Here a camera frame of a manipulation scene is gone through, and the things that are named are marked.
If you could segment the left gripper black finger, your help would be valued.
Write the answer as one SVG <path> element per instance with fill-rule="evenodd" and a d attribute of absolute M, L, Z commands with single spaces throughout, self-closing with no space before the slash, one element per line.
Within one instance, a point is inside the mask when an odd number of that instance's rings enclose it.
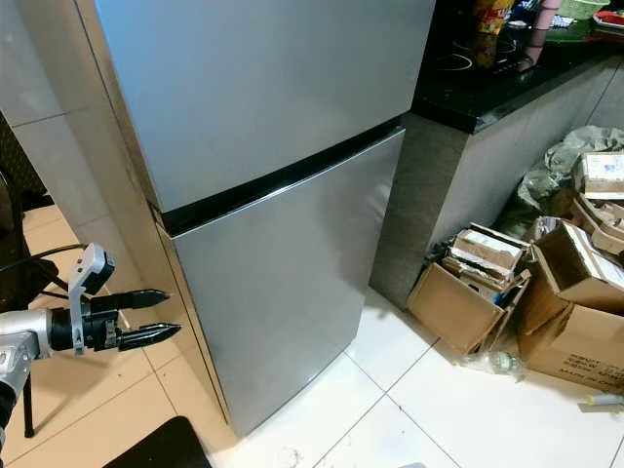
<path fill-rule="evenodd" d="M 170 295 L 161 290 L 143 289 L 130 292 L 120 292 L 112 295 L 115 309 L 143 309 L 168 300 Z"/>
<path fill-rule="evenodd" d="M 181 326 L 176 324 L 148 324 L 138 329 L 124 331 L 119 335 L 119 349 L 130 351 L 130 349 L 152 346 L 152 344 L 174 337 L 179 330 Z"/>

